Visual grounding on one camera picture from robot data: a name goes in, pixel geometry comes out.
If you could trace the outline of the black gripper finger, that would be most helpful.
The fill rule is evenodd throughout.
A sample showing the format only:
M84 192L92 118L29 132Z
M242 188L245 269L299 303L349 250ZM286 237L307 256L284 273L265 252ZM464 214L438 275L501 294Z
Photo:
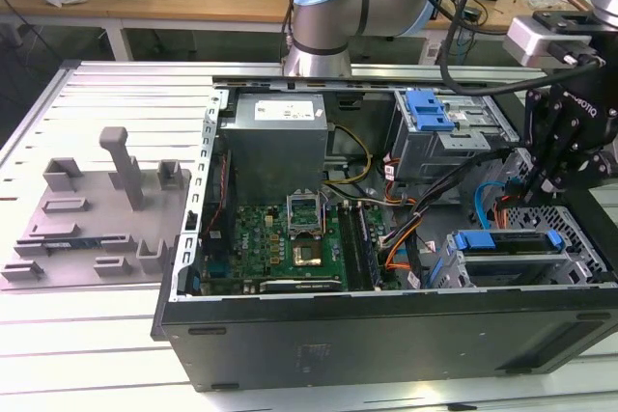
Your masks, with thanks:
M578 117L570 114L565 100L536 106L536 195L566 188L566 177L577 166Z
M542 92L539 90L529 90L525 98L525 131L524 144L530 156L530 168L524 184L523 199L527 203L531 196L531 190L535 181L535 148L534 148L534 116L537 104L542 101Z

